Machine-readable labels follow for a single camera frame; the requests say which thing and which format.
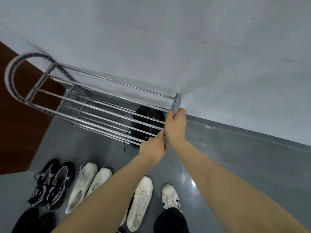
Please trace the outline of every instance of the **black sneaker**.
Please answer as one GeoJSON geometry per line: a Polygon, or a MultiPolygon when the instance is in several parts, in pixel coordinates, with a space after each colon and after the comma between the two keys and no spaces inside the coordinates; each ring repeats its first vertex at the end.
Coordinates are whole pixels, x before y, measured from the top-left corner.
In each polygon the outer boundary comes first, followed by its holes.
{"type": "MultiPolygon", "coordinates": [[[[160,110],[155,110],[152,113],[151,118],[159,120],[159,121],[162,121],[162,122],[165,122],[165,115],[160,110]]],[[[153,121],[153,120],[149,120],[148,123],[151,124],[151,125],[157,126],[157,127],[164,128],[164,124],[163,123],[159,123],[159,122],[156,122],[156,121],[153,121]]],[[[154,135],[157,135],[160,131],[161,130],[159,130],[159,129],[148,127],[148,132],[150,132],[150,133],[152,133],[154,135]]]]}
{"type": "Polygon", "coordinates": [[[55,214],[53,212],[48,212],[39,218],[35,233],[51,233],[55,227],[55,214]]]}
{"type": "MultiPolygon", "coordinates": [[[[142,105],[136,110],[136,113],[141,114],[141,115],[146,116],[146,117],[151,117],[152,110],[149,107],[142,105]]],[[[149,119],[146,119],[146,118],[143,118],[143,117],[140,117],[137,115],[134,115],[133,119],[136,119],[136,120],[144,122],[144,123],[149,123],[149,119]]],[[[145,125],[142,125],[142,124],[139,124],[136,122],[132,122],[132,127],[143,130],[143,131],[149,131],[148,126],[145,126],[145,125]]],[[[138,138],[138,139],[141,139],[141,140],[144,140],[144,141],[148,141],[148,139],[150,137],[150,135],[145,134],[143,132],[139,132],[139,131],[134,130],[134,129],[131,129],[131,136],[138,138]]],[[[132,143],[131,143],[131,145],[134,147],[139,147],[138,145],[135,145],[132,143]]]]}
{"type": "Polygon", "coordinates": [[[76,169],[72,162],[64,162],[55,175],[55,179],[46,196],[47,209],[59,208],[65,199],[66,189],[73,183],[76,169]]]}
{"type": "Polygon", "coordinates": [[[54,176],[60,168],[58,159],[51,159],[42,169],[41,172],[35,174],[37,186],[32,192],[31,198],[27,201],[30,206],[44,206],[45,197],[54,180],[54,176]]]}
{"type": "Polygon", "coordinates": [[[39,219],[39,209],[30,208],[26,210],[16,222],[12,233],[34,232],[39,219]]]}

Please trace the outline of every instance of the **person's left arm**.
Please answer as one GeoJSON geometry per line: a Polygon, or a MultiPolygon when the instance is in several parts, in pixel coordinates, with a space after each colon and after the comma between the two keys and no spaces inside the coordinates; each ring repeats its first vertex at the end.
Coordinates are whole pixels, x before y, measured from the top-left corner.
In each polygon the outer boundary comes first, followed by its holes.
{"type": "Polygon", "coordinates": [[[143,142],[138,155],[82,201],[52,233],[115,233],[139,182],[166,152],[162,130],[143,142]]]}

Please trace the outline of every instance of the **forearm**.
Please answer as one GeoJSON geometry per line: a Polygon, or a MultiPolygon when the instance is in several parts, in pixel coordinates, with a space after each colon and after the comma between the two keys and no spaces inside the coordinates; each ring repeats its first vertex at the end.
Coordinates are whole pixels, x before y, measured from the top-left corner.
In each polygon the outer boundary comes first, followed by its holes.
{"type": "Polygon", "coordinates": [[[308,232],[281,206],[187,141],[173,148],[228,232],[308,232]]]}
{"type": "Polygon", "coordinates": [[[136,156],[80,203],[53,233],[115,233],[135,189],[150,168],[149,157],[136,156]]]}

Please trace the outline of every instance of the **brown wooden door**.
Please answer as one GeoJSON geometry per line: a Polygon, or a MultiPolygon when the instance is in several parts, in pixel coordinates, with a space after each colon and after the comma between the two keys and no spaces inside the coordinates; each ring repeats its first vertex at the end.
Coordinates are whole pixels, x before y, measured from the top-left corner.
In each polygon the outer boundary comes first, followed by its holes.
{"type": "MultiPolygon", "coordinates": [[[[52,116],[18,102],[8,93],[4,84],[4,71],[15,56],[17,54],[13,50],[0,42],[0,174],[28,169],[52,120],[52,116]]],[[[23,62],[14,78],[19,94],[25,97],[42,74],[29,62],[23,62]]],[[[59,95],[65,92],[63,86],[50,78],[43,87],[59,95]]],[[[45,106],[54,109],[59,103],[60,100],[54,97],[44,101],[45,106]]]]}

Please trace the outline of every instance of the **pant leg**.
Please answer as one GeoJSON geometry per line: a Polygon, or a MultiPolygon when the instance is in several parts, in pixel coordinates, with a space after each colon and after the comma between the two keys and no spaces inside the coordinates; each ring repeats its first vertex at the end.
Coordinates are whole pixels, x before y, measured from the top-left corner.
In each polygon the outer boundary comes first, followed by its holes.
{"type": "Polygon", "coordinates": [[[187,221],[177,208],[164,210],[153,225],[153,233],[189,233],[187,221]]]}

